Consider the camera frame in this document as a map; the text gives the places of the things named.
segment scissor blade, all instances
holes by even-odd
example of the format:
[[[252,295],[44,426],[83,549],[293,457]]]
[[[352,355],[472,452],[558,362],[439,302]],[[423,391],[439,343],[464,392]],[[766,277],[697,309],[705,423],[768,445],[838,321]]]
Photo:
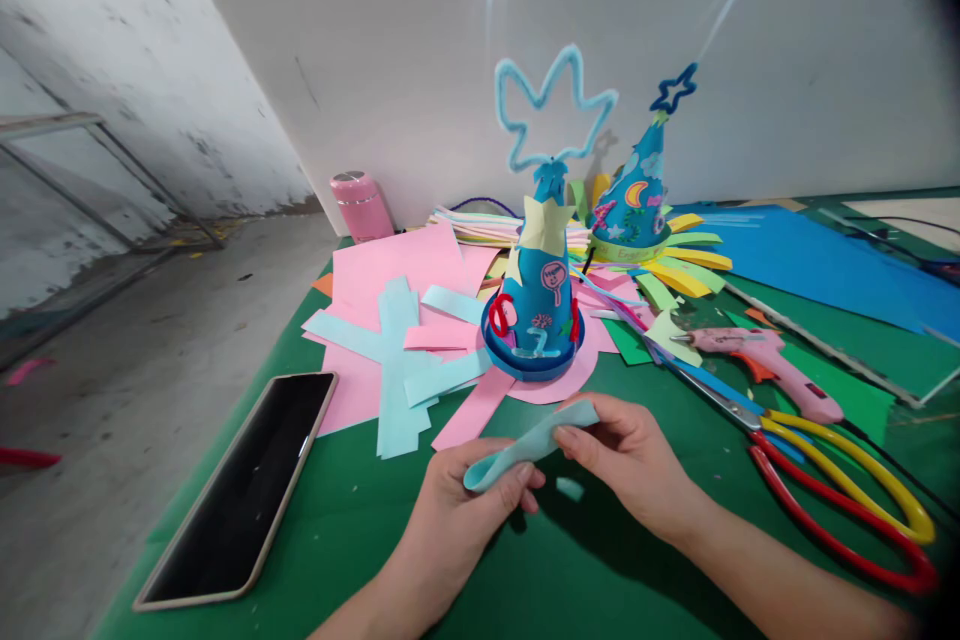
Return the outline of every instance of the scissor blade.
[[[726,411],[726,413],[727,413],[728,415],[730,415],[734,420],[736,420],[737,422],[739,422],[739,423],[740,423],[741,425],[743,425],[745,428],[747,428],[748,430],[759,430],[759,429],[760,429],[760,427],[761,427],[761,425],[760,425],[760,417],[759,417],[756,413],[751,412],[750,410],[747,410],[747,409],[746,409],[743,405],[741,405],[740,403],[724,397],[723,395],[721,395],[720,393],[718,393],[716,390],[714,390],[714,389],[713,389],[712,387],[710,387],[709,385],[707,385],[707,384],[701,382],[700,380],[698,380],[697,378],[695,378],[693,375],[691,375],[690,373],[688,373],[688,372],[687,372],[686,370],[684,370],[682,367],[679,367],[679,366],[677,366],[677,365],[674,365],[674,369],[675,369],[678,373],[680,373],[680,375],[682,375],[683,378],[684,378],[688,383],[690,383],[691,385],[693,385],[693,387],[695,387],[695,388],[696,388],[697,390],[699,390],[701,393],[703,393],[703,394],[706,395],[708,398],[710,398],[711,400],[713,400],[717,405],[719,405],[721,408],[723,408],[724,411]]]

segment hand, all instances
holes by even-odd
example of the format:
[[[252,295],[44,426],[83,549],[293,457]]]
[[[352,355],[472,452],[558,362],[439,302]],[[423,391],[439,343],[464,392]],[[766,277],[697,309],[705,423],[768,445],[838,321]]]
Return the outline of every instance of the hand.
[[[374,581],[396,602],[412,635],[443,617],[510,513],[518,506],[539,510],[531,490],[543,487],[546,478],[531,463],[514,466],[483,495],[463,487],[467,468],[512,443],[473,440],[437,453],[427,466],[407,529]]]
[[[581,393],[600,418],[589,432],[566,425],[554,439],[567,458],[605,482],[627,511],[654,535],[676,545],[709,515],[713,501],[687,477],[651,412],[610,395]]]

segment scissors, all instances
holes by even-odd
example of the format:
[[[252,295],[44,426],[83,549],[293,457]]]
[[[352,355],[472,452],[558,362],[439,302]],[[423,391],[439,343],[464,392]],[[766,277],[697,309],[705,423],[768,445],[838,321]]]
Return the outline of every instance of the scissors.
[[[775,410],[766,410],[763,415],[758,415],[748,410],[742,404],[731,400],[713,387],[714,384],[723,386],[719,380],[711,376],[712,380],[708,384],[703,378],[698,377],[703,372],[701,370],[688,365],[681,366],[679,362],[673,364],[673,370],[701,393],[713,400],[728,416],[736,420],[746,430],[748,437],[754,443],[749,448],[750,455],[760,469],[764,480],[767,481],[767,484],[773,490],[777,499],[790,511],[790,514],[793,515],[800,525],[820,540],[821,543],[861,572],[891,587],[903,590],[912,595],[923,595],[936,587],[938,582],[936,568],[934,568],[923,550],[918,547],[918,544],[929,544],[933,542],[933,521],[917,499],[903,486],[903,483],[883,465],[845,437],[838,435],[822,425]],[[733,397],[739,394],[732,388],[725,389],[730,390],[730,395]],[[876,502],[857,487],[826,455],[799,437],[796,433],[789,430],[786,426],[792,426],[808,432],[811,435],[816,435],[836,446],[860,463],[883,485],[894,500],[896,500],[901,510],[903,510],[907,516],[909,525],[903,525],[903,523],[877,505]],[[828,485],[825,485],[800,470],[774,447],[773,443],[770,442],[763,431],[775,434],[803,452],[850,497],[837,492]],[[793,497],[783,480],[777,474],[774,463],[808,490],[812,490],[853,515],[858,520],[867,523],[889,542],[900,548],[907,556],[912,574],[895,573],[880,567],[876,563],[857,554],[833,537],[823,527],[817,524],[817,521],[800,506],[800,503]]]

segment yellow scissors handle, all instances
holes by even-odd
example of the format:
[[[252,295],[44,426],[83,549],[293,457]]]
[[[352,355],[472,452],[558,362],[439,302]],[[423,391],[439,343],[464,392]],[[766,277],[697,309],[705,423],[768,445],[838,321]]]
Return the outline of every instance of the yellow scissors handle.
[[[782,437],[791,445],[799,448],[804,455],[813,460],[817,467],[823,470],[847,495],[863,505],[878,518],[899,529],[918,545],[929,545],[933,542],[936,533],[934,531],[933,521],[930,519],[927,511],[923,509],[919,501],[904,487],[903,483],[900,482],[893,473],[877,462],[873,456],[864,452],[861,447],[823,425],[793,415],[786,415],[776,410],[768,410],[760,419],[760,423],[764,430]],[[897,505],[900,506],[900,509],[903,510],[904,515],[907,517],[909,527],[877,505],[869,495],[861,490],[853,480],[847,477],[843,470],[837,467],[836,464],[820,452],[820,450],[796,433],[785,428],[784,425],[790,425],[811,435],[823,438],[856,460],[867,472],[873,475],[873,477],[877,479],[877,482],[883,485],[884,489],[897,501]]]

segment left hand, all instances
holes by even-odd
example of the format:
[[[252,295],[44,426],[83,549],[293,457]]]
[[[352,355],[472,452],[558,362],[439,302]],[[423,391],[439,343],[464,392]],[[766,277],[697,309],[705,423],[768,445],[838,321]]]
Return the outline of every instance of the left hand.
[[[546,477],[531,463],[515,465],[483,495],[463,487],[467,468],[513,442],[473,440],[437,453],[427,466],[407,529],[374,580],[413,635],[426,632],[450,609],[510,513],[517,507],[539,510],[531,490],[543,487]]]

